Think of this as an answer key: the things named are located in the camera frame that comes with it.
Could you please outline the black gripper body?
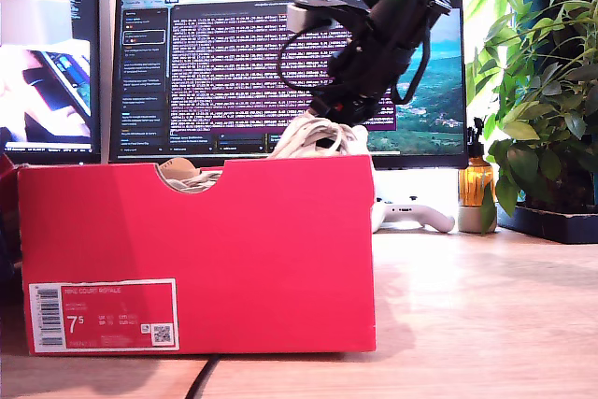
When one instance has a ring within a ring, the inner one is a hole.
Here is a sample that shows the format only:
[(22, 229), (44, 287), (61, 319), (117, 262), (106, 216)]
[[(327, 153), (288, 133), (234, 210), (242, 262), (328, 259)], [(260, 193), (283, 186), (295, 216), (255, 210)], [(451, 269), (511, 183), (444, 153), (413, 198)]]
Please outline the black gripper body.
[(376, 98), (379, 112), (382, 96), (409, 64), (410, 49), (378, 44), (367, 47), (349, 40), (328, 60), (327, 75), (332, 82), (310, 89), (310, 109), (313, 112), (314, 99), (343, 99), (349, 103), (354, 96), (362, 96)]

